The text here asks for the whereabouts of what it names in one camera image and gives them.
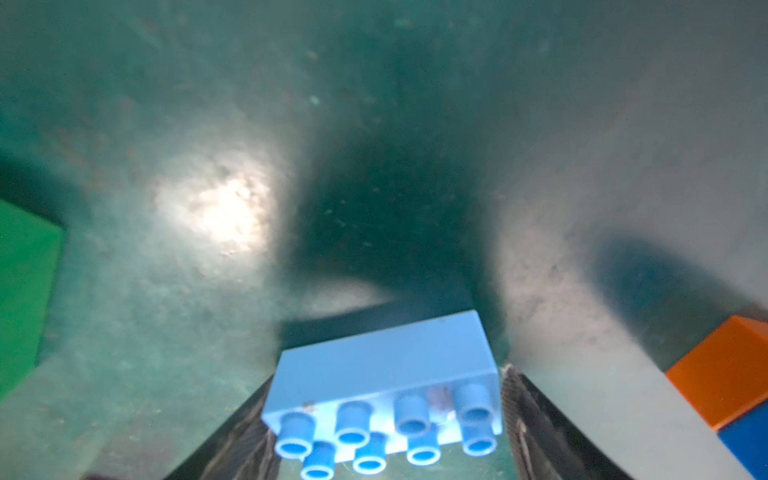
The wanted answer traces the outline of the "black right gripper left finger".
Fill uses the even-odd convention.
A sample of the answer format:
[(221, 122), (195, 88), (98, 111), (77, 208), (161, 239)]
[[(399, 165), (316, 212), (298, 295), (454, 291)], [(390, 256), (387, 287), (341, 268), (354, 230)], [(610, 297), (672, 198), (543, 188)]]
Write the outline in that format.
[(166, 479), (276, 479), (281, 466), (277, 437), (261, 418), (273, 378)]

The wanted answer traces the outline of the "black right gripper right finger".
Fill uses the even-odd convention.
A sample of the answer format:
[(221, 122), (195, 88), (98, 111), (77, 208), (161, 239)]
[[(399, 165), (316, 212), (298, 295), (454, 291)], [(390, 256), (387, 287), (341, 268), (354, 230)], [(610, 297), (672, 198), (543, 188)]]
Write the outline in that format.
[(520, 479), (631, 479), (521, 370), (508, 363), (501, 375), (504, 424)]

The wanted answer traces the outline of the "light blue long lego brick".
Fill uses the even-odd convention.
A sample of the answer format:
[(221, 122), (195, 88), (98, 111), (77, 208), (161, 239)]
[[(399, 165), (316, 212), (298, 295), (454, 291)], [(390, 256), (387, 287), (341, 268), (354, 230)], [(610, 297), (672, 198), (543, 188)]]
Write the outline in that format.
[(284, 351), (261, 414), (274, 453), (304, 479), (339, 464), (378, 475), (402, 453), (436, 464), (445, 445), (470, 457), (503, 432), (500, 372), (474, 310)]

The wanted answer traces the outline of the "orange lego brick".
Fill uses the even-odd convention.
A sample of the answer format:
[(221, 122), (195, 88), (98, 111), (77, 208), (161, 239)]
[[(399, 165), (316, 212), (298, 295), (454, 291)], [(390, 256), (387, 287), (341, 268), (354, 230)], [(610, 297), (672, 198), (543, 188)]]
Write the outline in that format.
[(714, 431), (767, 400), (767, 323), (732, 316), (666, 371)]

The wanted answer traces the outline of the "dark blue lego brick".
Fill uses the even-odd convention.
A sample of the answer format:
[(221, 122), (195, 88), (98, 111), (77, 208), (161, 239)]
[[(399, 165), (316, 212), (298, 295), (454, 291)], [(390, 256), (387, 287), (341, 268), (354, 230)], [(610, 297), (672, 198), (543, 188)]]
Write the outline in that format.
[(718, 437), (757, 480), (767, 480), (768, 406), (756, 406), (718, 432)]

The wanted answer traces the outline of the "green long lego brick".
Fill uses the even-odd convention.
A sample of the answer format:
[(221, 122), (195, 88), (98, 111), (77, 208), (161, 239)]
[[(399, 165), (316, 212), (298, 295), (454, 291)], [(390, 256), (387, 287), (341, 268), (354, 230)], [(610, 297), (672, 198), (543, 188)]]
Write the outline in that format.
[(64, 230), (1, 203), (1, 396), (36, 366)]

